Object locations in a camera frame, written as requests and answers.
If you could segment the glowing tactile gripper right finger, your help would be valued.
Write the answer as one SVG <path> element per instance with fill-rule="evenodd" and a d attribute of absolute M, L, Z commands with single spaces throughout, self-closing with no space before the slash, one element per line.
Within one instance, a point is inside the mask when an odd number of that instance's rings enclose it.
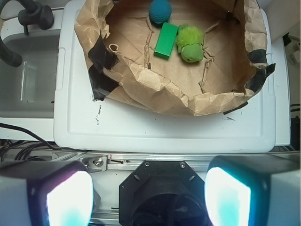
<path fill-rule="evenodd" d="M 299 226 L 300 154 L 218 155 L 205 178 L 215 226 Z"/>

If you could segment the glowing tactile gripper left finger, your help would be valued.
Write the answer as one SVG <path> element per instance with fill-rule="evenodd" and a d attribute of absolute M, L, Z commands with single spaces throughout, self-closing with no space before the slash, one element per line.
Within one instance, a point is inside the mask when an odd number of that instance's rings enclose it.
<path fill-rule="evenodd" d="M 4 161 L 0 164 L 2 226 L 87 226 L 92 177 L 79 161 Z"/>

